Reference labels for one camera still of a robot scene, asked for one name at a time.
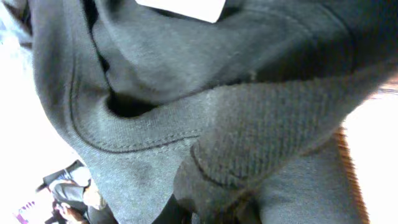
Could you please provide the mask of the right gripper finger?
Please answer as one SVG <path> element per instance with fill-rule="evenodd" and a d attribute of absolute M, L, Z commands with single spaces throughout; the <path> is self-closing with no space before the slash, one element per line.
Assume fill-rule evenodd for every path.
<path fill-rule="evenodd" d="M 172 194 L 158 217 L 152 224 L 191 224 L 192 213 L 178 204 Z"/>

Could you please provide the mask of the plain black t-shirt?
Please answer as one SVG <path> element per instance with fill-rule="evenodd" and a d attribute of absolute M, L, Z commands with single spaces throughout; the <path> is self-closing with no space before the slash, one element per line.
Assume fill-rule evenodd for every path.
<path fill-rule="evenodd" d="M 119 223 L 361 223 L 335 134 L 397 71 L 396 1 L 2 1 L 49 121 Z"/>

